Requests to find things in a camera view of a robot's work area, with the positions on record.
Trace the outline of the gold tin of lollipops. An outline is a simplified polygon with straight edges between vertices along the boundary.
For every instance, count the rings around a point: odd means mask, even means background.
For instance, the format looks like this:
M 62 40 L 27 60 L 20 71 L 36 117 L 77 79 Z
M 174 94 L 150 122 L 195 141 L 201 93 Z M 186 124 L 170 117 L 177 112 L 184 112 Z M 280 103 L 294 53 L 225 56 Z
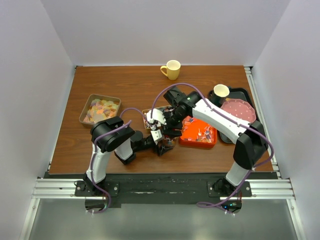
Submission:
M 170 105 L 167 106 L 161 106 L 161 107 L 155 107 L 153 111 L 155 110 L 159 110 L 160 112 L 164 113 L 164 112 L 171 112 L 174 108 Z M 151 132 L 151 126 L 149 124 L 149 122 L 147 121 L 147 113 L 150 111 L 151 109 L 145 109 L 142 111 L 143 113 L 143 124 L 144 124 L 144 128 L 146 129 L 146 131 L 148 133 Z

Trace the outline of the silver tin of gummies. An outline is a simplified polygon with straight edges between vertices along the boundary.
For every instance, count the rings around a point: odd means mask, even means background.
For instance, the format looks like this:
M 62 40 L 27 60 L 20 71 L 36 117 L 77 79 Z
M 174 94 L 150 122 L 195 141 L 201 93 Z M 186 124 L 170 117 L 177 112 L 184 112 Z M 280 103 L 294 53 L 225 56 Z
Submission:
M 121 108 L 121 100 L 117 97 L 91 94 L 79 116 L 79 122 L 86 128 L 117 116 Z

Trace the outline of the clear plastic jar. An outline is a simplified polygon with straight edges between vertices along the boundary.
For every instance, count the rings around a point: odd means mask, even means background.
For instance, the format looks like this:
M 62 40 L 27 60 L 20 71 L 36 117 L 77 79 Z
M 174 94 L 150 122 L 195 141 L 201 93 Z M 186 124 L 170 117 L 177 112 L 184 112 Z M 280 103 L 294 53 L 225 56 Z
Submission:
M 161 142 L 166 148 L 174 148 L 177 142 L 177 137 L 166 136 Z

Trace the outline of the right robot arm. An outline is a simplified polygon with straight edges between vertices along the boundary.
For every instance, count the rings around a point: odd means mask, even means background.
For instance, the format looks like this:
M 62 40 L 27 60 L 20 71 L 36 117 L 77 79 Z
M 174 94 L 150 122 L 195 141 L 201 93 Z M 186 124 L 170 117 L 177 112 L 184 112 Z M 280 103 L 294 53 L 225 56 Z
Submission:
M 211 125 L 235 144 L 234 163 L 226 176 L 213 184 L 216 192 L 235 196 L 269 148 L 263 125 L 257 120 L 250 123 L 225 112 L 206 99 L 197 88 L 185 94 L 173 84 L 163 93 L 165 100 L 173 107 L 167 119 L 169 124 L 176 125 L 186 117 L 194 117 Z

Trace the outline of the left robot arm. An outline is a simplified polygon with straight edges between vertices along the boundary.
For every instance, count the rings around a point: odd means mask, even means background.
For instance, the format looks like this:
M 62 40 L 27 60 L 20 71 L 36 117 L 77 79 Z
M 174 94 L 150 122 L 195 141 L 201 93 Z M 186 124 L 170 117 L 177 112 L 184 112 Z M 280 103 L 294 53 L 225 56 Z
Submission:
M 92 196 L 108 196 L 104 182 L 106 179 L 106 167 L 110 155 L 114 155 L 127 165 L 136 158 L 136 152 L 152 149 L 158 156 L 172 150 L 175 141 L 170 137 L 159 137 L 160 130 L 151 131 L 148 137 L 144 137 L 141 131 L 135 131 L 130 123 L 116 116 L 95 123 L 91 130 L 92 154 L 89 167 L 86 170 L 83 181 L 86 191 Z

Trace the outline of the orange tray of candies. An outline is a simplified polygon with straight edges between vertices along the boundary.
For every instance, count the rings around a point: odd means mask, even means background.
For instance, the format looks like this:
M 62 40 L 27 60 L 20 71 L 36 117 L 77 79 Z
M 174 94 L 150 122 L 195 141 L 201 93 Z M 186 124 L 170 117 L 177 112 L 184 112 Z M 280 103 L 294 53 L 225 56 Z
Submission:
M 184 147 L 212 149 L 218 139 L 217 129 L 210 124 L 187 116 L 182 121 L 182 136 L 179 144 Z

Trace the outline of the dark green cup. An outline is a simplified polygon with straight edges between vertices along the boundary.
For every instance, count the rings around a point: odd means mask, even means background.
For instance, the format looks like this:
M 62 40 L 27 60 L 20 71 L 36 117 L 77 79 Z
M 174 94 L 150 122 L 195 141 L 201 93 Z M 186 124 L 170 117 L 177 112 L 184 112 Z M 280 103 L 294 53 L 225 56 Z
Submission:
M 230 94 L 230 89 L 224 84 L 217 84 L 214 86 L 211 94 L 209 95 L 209 100 L 217 107 L 221 107 L 225 102 L 226 98 Z

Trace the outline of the yellow mug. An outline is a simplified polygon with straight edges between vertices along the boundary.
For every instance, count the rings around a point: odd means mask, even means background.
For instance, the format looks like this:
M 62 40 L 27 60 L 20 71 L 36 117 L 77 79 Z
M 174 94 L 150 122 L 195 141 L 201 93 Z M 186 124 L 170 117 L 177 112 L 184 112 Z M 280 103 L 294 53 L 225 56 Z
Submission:
M 181 63 L 177 60 L 169 60 L 166 65 L 160 67 L 160 71 L 169 80 L 176 80 L 179 77 L 181 69 Z

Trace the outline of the pink dotted plate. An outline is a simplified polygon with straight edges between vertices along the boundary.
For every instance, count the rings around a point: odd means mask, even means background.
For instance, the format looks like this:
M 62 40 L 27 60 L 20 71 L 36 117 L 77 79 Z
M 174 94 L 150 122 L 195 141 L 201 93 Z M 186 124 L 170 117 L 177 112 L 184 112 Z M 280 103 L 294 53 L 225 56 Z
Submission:
M 228 98 L 220 107 L 227 113 L 253 123 L 257 120 L 254 108 L 245 100 Z

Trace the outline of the black serving tray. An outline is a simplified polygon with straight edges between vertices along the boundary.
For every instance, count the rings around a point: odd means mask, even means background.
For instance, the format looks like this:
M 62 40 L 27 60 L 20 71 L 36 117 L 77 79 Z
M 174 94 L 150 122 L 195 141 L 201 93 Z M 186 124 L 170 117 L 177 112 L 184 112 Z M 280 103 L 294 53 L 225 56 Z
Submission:
M 242 87 L 232 88 L 231 86 L 228 86 L 228 88 L 229 88 L 230 93 L 229 93 L 228 97 L 226 98 L 226 101 L 228 101 L 229 99 L 240 99 L 244 102 L 247 102 L 250 105 L 250 107 L 253 109 L 253 113 L 256 114 L 256 109 L 253 104 L 252 98 L 250 97 L 248 91 L 245 88 L 242 88 Z M 213 94 L 213 90 L 211 90 L 208 93 L 209 99 L 211 99 L 212 94 Z M 219 132 L 219 136 L 224 143 L 226 143 L 226 144 L 232 143 L 231 140 L 229 138 L 227 138 L 221 132 Z

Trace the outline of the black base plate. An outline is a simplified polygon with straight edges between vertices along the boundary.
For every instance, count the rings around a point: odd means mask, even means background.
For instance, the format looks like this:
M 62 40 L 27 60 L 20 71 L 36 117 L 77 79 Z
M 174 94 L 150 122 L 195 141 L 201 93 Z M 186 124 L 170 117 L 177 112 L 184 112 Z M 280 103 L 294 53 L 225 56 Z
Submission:
M 111 197 L 111 207 L 122 204 L 195 205 L 198 202 L 219 203 L 221 198 L 233 196 L 240 200 L 252 195 L 249 182 L 245 181 L 238 191 L 230 195 L 215 191 L 213 184 L 223 179 L 220 173 L 142 173 L 108 174 L 104 186 Z M 75 182 L 75 196 L 87 197 L 87 209 L 98 207 L 94 198 L 108 196 L 92 195 L 84 180 Z

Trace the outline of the aluminium rail frame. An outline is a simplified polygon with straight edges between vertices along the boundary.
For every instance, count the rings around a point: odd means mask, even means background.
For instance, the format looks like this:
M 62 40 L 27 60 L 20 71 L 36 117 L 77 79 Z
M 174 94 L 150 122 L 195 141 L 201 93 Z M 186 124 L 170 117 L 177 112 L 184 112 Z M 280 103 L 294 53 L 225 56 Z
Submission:
M 111 161 L 107 179 L 115 182 L 111 207 L 85 211 L 86 197 L 74 182 L 85 164 L 85 131 L 71 119 L 72 106 L 89 93 L 111 87 L 124 105 L 149 108 L 172 81 L 154 66 L 77 66 L 67 101 L 52 169 L 36 181 L 27 213 L 24 240 L 304 240 L 302 220 L 291 181 L 276 163 L 252 174 L 236 215 L 196 203 L 209 196 L 208 183 L 231 165 L 231 147 L 215 151 L 178 147 L 172 163 L 144 156 L 131 167 Z

